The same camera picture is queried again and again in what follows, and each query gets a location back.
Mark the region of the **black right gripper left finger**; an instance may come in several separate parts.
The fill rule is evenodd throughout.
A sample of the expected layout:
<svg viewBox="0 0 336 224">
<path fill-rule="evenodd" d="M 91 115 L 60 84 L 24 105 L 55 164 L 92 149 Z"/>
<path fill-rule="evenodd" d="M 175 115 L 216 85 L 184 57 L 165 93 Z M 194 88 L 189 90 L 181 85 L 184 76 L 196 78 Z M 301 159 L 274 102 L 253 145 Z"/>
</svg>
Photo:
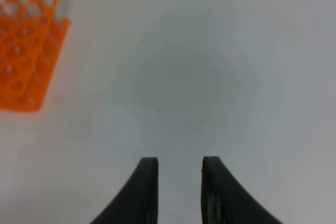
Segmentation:
<svg viewBox="0 0 336 224">
<path fill-rule="evenodd" d="M 158 203 L 158 159 L 144 157 L 123 188 L 92 223 L 158 223 Z"/>
</svg>

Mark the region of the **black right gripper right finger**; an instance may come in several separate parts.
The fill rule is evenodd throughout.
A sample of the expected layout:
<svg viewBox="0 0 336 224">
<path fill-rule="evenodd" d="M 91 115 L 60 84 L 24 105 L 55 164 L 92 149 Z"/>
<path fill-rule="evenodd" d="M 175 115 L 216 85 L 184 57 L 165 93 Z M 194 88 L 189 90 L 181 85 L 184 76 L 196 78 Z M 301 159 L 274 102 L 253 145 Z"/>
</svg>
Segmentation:
<svg viewBox="0 0 336 224">
<path fill-rule="evenodd" d="M 202 162 L 202 223 L 280 223 L 258 203 L 217 156 Z"/>
</svg>

